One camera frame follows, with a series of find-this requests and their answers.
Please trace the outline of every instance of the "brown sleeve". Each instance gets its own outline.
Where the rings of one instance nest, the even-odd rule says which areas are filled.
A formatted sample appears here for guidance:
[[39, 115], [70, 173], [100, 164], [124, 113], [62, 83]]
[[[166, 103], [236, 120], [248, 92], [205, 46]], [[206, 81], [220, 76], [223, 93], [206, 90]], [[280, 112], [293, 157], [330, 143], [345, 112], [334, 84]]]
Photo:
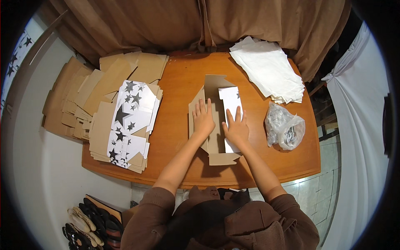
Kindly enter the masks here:
[[285, 232], [287, 249], [316, 249], [320, 241], [318, 230], [312, 220], [300, 209], [291, 194], [274, 198], [270, 205], [287, 220], [296, 220]]
[[159, 187], [149, 189], [126, 225], [121, 250], [152, 249], [164, 235], [174, 208], [175, 197], [170, 191]]

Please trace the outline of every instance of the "wooden table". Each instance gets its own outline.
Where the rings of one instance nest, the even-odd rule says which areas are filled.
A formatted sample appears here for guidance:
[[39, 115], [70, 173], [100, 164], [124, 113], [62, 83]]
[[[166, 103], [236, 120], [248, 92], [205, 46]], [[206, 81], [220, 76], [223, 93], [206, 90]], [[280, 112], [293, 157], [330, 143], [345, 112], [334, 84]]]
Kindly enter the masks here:
[[[289, 59], [296, 74], [297, 67]], [[82, 166], [89, 170], [142, 184], [152, 185], [158, 175], [188, 140], [188, 104], [204, 85], [206, 74], [227, 75], [226, 80], [239, 88], [242, 106], [247, 110], [250, 129], [249, 141], [266, 161], [281, 182], [296, 180], [321, 172], [318, 132], [307, 91], [302, 103], [282, 106], [290, 113], [306, 121], [306, 133], [300, 145], [285, 151], [278, 145], [267, 146], [264, 119], [270, 98], [265, 98], [258, 88], [249, 82], [247, 74], [230, 57], [229, 53], [194, 54], [174, 56], [165, 67], [159, 81], [164, 96], [158, 111], [154, 131], [150, 135], [148, 167], [142, 174], [120, 168], [113, 164], [94, 160], [89, 144], [83, 145]], [[217, 186], [225, 188], [256, 187], [249, 167], [240, 157], [236, 165], [209, 166], [207, 153], [199, 148], [180, 188], [189, 189]]]

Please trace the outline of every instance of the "stack of tissue paper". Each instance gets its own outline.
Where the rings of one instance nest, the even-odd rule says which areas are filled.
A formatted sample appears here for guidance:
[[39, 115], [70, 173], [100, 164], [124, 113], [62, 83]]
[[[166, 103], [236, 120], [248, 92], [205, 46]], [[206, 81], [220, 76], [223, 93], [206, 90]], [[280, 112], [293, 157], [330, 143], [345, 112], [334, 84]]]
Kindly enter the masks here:
[[246, 71], [265, 97], [278, 103], [301, 103], [304, 85], [288, 62], [286, 54], [274, 42], [246, 37], [230, 48], [232, 58]]

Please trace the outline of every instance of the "person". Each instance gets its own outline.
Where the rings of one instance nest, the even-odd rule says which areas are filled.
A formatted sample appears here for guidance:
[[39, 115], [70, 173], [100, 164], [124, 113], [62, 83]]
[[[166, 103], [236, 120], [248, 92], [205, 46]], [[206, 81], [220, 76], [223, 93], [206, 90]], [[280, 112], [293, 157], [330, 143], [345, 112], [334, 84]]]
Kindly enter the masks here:
[[194, 133], [144, 194], [125, 228], [121, 249], [316, 249], [317, 228], [251, 146], [246, 111], [240, 120], [240, 107], [235, 120], [226, 110], [229, 128], [225, 122], [222, 127], [245, 157], [266, 202], [251, 201], [248, 192], [216, 187], [200, 191], [195, 186], [174, 212], [178, 186], [215, 128], [210, 99], [207, 109], [199, 100], [192, 115]]

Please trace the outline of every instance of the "clear plastic bag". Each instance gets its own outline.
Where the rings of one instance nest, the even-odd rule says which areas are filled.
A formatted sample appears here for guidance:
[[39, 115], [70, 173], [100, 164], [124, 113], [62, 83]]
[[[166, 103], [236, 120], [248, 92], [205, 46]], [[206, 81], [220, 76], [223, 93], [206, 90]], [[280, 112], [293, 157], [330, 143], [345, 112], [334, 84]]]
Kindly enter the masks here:
[[279, 144], [284, 150], [295, 149], [306, 132], [304, 119], [292, 115], [287, 109], [270, 102], [265, 118], [268, 147]]

